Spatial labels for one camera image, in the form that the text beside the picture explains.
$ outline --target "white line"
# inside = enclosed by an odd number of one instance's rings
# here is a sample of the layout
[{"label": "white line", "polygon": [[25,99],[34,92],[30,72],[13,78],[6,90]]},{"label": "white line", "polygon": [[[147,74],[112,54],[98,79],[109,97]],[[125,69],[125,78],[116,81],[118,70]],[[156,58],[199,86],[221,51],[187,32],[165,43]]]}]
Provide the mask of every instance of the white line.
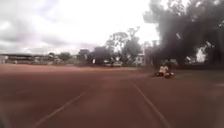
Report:
[{"label": "white line", "polygon": [[37,128],[39,125],[41,125],[42,123],[44,123],[45,121],[47,121],[48,119],[50,119],[51,117],[55,116],[57,113],[59,113],[60,111],[64,110],[66,107],[68,107],[70,104],[72,104],[74,101],[78,100],[79,98],[81,98],[82,96],[84,96],[86,94],[86,91],[81,93],[79,96],[73,98],[72,100],[68,101],[67,103],[65,103],[63,106],[61,106],[60,108],[54,110],[52,113],[44,116],[43,118],[41,118],[39,121],[37,121],[36,123],[33,124],[33,126],[31,126],[31,128]]},{"label": "white line", "polygon": [[4,98],[13,97],[13,96],[23,94],[23,93],[27,93],[27,92],[30,92],[30,91],[29,90],[23,90],[23,91],[15,92],[15,93],[12,93],[12,94],[5,94],[5,95],[1,96],[0,98],[4,99]]},{"label": "white line", "polygon": [[172,128],[170,124],[167,122],[167,120],[164,118],[161,112],[159,112],[159,109],[156,108],[156,106],[145,96],[145,94],[137,87],[137,85],[133,84],[134,88],[142,95],[142,97],[145,99],[145,101],[148,103],[148,105],[153,109],[153,111],[156,113],[156,115],[159,117],[160,121],[163,123],[163,125],[166,128]]}]

